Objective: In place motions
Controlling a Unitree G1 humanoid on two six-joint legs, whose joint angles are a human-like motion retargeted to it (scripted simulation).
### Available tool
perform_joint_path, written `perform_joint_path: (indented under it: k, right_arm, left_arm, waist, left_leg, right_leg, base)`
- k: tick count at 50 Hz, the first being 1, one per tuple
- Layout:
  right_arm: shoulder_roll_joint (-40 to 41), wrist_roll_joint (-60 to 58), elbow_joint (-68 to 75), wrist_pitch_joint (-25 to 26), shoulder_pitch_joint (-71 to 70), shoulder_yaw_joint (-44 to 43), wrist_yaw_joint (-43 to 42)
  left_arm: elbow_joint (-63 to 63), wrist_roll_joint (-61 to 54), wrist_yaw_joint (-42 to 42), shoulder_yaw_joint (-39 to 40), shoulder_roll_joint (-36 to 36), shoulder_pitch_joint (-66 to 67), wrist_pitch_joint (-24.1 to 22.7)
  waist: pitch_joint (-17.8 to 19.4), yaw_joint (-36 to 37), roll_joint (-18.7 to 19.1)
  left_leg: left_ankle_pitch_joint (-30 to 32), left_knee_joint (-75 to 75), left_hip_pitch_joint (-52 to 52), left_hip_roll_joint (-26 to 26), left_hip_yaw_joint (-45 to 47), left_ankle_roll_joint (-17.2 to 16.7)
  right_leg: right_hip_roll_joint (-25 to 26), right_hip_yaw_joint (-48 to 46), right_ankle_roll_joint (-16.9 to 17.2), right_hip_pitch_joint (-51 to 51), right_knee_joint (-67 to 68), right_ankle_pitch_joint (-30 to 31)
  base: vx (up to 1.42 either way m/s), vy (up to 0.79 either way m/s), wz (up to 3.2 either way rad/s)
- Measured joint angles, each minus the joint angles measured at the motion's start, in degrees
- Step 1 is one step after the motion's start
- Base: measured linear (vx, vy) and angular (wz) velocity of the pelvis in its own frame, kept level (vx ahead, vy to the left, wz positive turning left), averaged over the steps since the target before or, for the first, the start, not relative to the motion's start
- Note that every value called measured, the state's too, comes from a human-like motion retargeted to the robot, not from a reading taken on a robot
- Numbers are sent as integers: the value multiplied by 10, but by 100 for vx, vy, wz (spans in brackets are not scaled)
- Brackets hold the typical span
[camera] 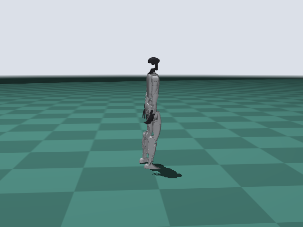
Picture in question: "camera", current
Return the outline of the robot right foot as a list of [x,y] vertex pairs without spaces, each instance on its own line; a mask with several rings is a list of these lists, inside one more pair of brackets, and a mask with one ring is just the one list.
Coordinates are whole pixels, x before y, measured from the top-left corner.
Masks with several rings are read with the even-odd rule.
[[150,164],[149,164],[149,165],[148,165],[148,164],[145,164],[145,165],[144,165],[144,168],[145,168],[145,169],[160,169],[159,167],[156,167],[156,166],[153,165],[153,164],[152,164],[152,166],[151,166]]

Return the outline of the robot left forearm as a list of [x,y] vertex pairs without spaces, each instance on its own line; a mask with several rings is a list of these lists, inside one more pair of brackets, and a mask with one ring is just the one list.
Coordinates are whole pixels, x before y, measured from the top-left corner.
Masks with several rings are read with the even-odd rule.
[[150,98],[147,97],[147,92],[146,92],[145,96],[146,96],[146,98],[145,98],[146,99],[145,100],[145,107],[146,107],[146,105],[147,105],[147,103],[148,103],[148,101],[149,101]]

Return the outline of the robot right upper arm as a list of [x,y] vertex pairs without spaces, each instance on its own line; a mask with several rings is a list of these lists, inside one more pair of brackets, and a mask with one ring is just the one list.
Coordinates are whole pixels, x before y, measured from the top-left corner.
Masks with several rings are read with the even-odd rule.
[[159,77],[156,76],[156,75],[152,75],[152,78],[151,78],[151,82],[152,82],[152,86],[151,86],[151,96],[153,97],[153,95],[156,93],[156,90],[157,90],[157,85],[158,85],[158,81],[159,81]]

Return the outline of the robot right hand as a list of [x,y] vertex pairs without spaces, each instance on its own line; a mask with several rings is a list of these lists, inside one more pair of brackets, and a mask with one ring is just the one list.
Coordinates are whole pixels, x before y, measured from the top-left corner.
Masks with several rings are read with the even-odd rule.
[[153,110],[151,110],[150,116],[148,117],[148,120],[146,122],[144,122],[145,124],[150,124],[153,121],[153,118],[154,118],[155,114],[152,114],[152,113],[153,113]]

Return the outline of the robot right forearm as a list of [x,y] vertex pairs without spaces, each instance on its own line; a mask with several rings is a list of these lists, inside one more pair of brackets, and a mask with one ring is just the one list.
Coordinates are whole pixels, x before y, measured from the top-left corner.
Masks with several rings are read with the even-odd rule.
[[152,114],[156,114],[156,108],[157,108],[157,99],[158,99],[158,94],[155,93],[153,95],[153,98],[151,100],[151,110],[153,110],[153,113]]

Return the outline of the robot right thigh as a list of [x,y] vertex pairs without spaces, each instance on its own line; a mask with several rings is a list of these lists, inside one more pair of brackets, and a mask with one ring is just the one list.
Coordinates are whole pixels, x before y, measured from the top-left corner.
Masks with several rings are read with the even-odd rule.
[[159,137],[160,130],[161,130],[161,117],[160,117],[159,111],[156,111],[156,114],[154,115],[154,120],[152,122],[152,130],[153,130],[154,135],[152,135],[150,137],[154,137],[155,142],[156,142]]

